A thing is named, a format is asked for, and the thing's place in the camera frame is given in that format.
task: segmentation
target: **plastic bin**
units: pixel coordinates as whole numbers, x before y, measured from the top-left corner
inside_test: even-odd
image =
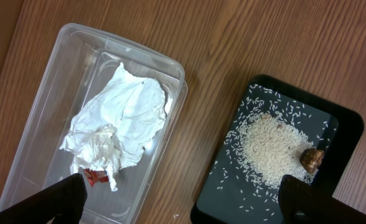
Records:
[[[133,75],[161,84],[167,118],[140,163],[120,170],[118,191],[112,192],[109,183],[92,188],[86,180],[88,198],[81,223],[135,222],[187,94],[184,70],[149,48],[78,24],[67,24],[59,32],[4,186],[0,211],[70,175],[73,155],[59,146],[72,117],[104,88],[120,62]]]

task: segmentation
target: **black object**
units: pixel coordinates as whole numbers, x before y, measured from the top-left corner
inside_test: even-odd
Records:
[[[366,215],[291,175],[281,181],[278,202],[285,223],[362,223]]]
[[[300,106],[301,109],[304,106],[303,108],[307,110],[307,115],[309,115],[309,113],[312,114],[312,119],[316,120],[315,123],[306,125],[308,120],[304,120],[304,117],[300,117],[297,121],[301,121],[302,125],[297,126],[297,124],[295,124],[295,126],[299,130],[303,130],[309,136],[310,141],[315,141],[315,145],[318,149],[323,149],[326,152],[323,162],[319,168],[319,172],[312,182],[312,186],[316,189],[319,189],[326,196],[331,196],[335,191],[338,181],[364,129],[362,118],[356,112],[331,103],[330,101],[323,100],[318,96],[314,96],[310,93],[300,90],[299,88],[288,85],[287,83],[283,83],[266,75],[257,76],[249,82],[243,96],[243,101],[245,101],[245,99],[248,97],[254,99],[254,95],[260,95],[262,93],[255,92],[254,89],[250,88],[250,86],[253,85],[261,85],[262,87],[266,88],[265,92],[268,90],[273,90],[273,94],[264,94],[260,96],[267,97],[267,99],[264,99],[265,101],[273,101],[276,99],[281,101],[295,100],[299,103],[298,106]],[[245,105],[240,102],[240,109],[243,109],[244,107]],[[245,113],[247,113],[248,110],[251,110],[251,108],[246,109],[246,111],[239,110],[236,113],[234,120],[239,121],[240,117],[245,116]],[[320,138],[331,139],[331,144],[329,147],[326,144],[326,141],[317,142],[317,139],[312,139],[316,137],[314,130],[321,129],[317,125],[320,123],[323,124],[323,121],[328,122],[329,128],[326,129],[326,131],[323,133],[323,136],[320,136]],[[234,130],[237,124],[238,122],[232,123],[229,130]],[[200,197],[192,209],[191,219],[193,223],[223,223],[221,220],[213,217],[215,214],[216,217],[221,217],[221,213],[228,217],[233,217],[230,219],[230,221],[225,221],[229,223],[231,220],[233,220],[231,223],[248,223],[250,221],[250,223],[256,223],[257,221],[263,222],[263,218],[261,217],[257,218],[246,216],[246,214],[250,214],[252,212],[248,206],[254,206],[254,204],[248,203],[251,198],[247,197],[245,201],[241,199],[241,203],[231,203],[231,201],[237,201],[237,197],[243,197],[242,195],[249,194],[252,196],[254,190],[249,189],[252,187],[251,183],[248,184],[245,182],[245,176],[243,177],[241,169],[235,170],[234,164],[233,170],[228,168],[228,166],[231,165],[230,163],[234,162],[234,159],[229,160],[226,154],[228,146],[229,144],[224,144],[220,148],[220,151],[215,158],[218,163],[215,164],[214,162],[211,166],[210,172],[213,172],[213,174],[208,176],[204,188],[201,191]],[[225,167],[226,171],[228,172],[228,180],[224,181],[222,184],[219,184],[219,182],[223,180],[224,176],[220,176],[220,174],[217,174],[219,176],[214,175],[216,166],[223,168]],[[218,185],[215,184],[220,186],[225,184],[225,187],[222,190],[217,190]],[[264,204],[263,202],[265,199],[265,195],[258,198],[256,202],[257,204],[254,206],[254,208],[256,209],[256,206],[259,206],[261,209],[258,207],[258,210],[255,211],[255,216],[261,216],[262,212],[265,213],[266,208],[270,208],[269,215],[271,215],[270,213],[273,208],[275,208],[275,210],[279,210],[277,203],[267,205]],[[241,213],[239,214],[237,210],[240,205],[245,205],[246,207],[242,208]],[[281,223],[283,216],[280,212],[276,212],[272,218],[273,219],[269,218],[267,222]]]
[[[0,224],[78,224],[87,191],[81,174],[74,174],[0,212]]]

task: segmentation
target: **black tray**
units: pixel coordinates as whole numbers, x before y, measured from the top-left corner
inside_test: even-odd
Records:
[[[248,99],[257,97],[265,101],[265,105],[260,108],[264,112],[274,113],[269,107],[270,100],[284,110],[289,102],[294,106],[294,111],[302,112],[300,117],[295,118],[294,126],[307,134],[309,141],[313,141],[318,149],[323,149],[326,153],[311,185],[326,195],[332,195],[363,132],[362,118],[354,111],[275,78],[260,75],[249,82],[229,131],[236,130],[238,123],[253,109],[252,104],[247,104]],[[192,209],[192,222],[283,223],[279,205],[265,195],[266,187],[258,193],[262,197],[253,196],[253,184],[245,180],[242,169],[236,169],[240,165],[235,160],[236,155],[231,153],[234,143],[235,140],[225,141],[212,163],[210,174]],[[277,190],[268,192],[277,194]]]

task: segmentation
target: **red candy wrapper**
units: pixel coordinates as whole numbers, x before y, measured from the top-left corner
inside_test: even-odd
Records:
[[[85,176],[88,179],[91,187],[93,187],[96,182],[108,182],[107,172],[105,171],[93,171],[90,169],[84,169],[83,172],[85,173]]]

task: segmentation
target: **wooden table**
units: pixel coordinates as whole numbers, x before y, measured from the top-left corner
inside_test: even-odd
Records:
[[[364,134],[334,197],[366,213],[360,0],[25,0],[0,77],[0,196],[57,33],[69,22],[146,45],[185,69],[189,94],[138,223],[189,223],[245,85],[261,73],[362,115]]]

